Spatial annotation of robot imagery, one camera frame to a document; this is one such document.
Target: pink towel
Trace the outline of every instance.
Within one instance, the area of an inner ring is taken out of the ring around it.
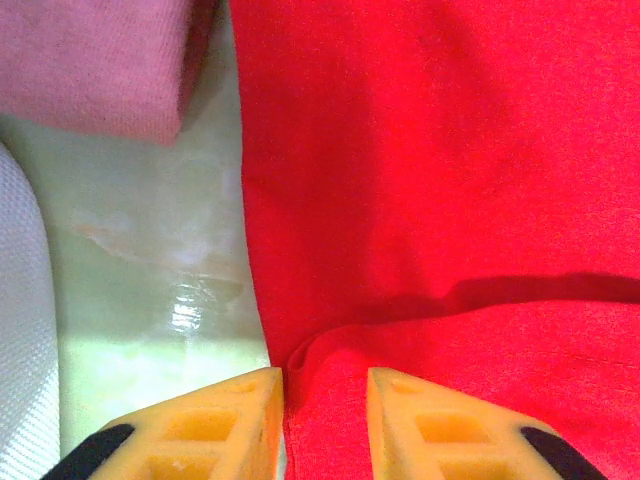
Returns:
[[[171,144],[216,0],[0,0],[0,112]]]

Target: white textured fabric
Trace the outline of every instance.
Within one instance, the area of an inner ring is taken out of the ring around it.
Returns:
[[[37,479],[59,459],[58,352],[40,210],[0,145],[0,480]]]

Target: glossy floor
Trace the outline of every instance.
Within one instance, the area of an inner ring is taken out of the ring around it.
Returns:
[[[47,226],[63,453],[115,417],[268,364],[244,240],[226,5],[175,147],[9,117],[0,141]]]

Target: red cloth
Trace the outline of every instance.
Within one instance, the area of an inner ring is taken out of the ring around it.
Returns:
[[[640,472],[640,6],[232,2],[289,480],[370,479],[386,365]]]

